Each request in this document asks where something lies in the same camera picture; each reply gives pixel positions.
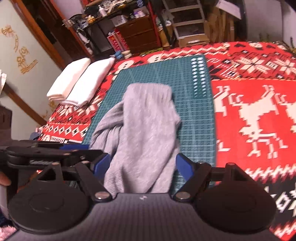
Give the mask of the grey polo shirt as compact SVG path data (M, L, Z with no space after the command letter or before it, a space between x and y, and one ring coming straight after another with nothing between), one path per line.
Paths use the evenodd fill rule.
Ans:
M111 157L104 187L119 193L167 193L179 152L181 119L171 87L159 83L128 85L121 102L97 124L89 144Z

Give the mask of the folded white towel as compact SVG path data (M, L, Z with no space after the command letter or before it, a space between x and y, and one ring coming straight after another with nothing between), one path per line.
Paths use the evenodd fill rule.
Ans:
M114 61L115 58L110 57L90 64L61 104L79 108L88 104L112 68Z

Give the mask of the folded cream towel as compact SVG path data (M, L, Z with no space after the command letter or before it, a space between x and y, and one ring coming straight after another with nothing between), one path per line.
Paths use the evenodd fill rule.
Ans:
M49 89L49 101L65 100L90 63L91 59L82 58L68 64Z

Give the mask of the green cutting mat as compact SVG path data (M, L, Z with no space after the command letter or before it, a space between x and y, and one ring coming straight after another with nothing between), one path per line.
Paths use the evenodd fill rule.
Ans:
M214 104L210 76L203 55L160 61L121 70L115 77L84 138L90 144L92 134L103 116L121 102L128 85L159 83L168 85L181 119L177 130L179 152L193 162L216 162ZM176 193L185 184L175 168L169 191Z

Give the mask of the red patterned christmas tablecloth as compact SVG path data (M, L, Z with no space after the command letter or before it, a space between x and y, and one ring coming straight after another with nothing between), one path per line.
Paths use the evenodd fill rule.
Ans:
M216 162L234 162L274 198L271 231L295 237L295 54L283 43L225 42L159 51L117 62L90 104L59 105L42 141L84 138L116 75L132 67L203 55L214 104Z

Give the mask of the dark wooden drawer cabinet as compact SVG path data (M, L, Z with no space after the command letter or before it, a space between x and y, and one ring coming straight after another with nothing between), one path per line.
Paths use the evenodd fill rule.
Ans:
M155 24L150 15L129 20L116 27L132 54L161 47Z

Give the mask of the leaning cardboard sheets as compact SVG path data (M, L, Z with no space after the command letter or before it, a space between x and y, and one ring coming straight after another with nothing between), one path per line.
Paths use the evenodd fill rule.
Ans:
M204 22L205 34L211 43L234 42L234 16L214 7Z

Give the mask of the white drawer shelf unit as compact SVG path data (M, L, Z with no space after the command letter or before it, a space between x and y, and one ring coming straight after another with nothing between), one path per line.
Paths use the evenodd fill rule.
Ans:
M163 5L177 39L204 35L205 15L200 0L165 0Z

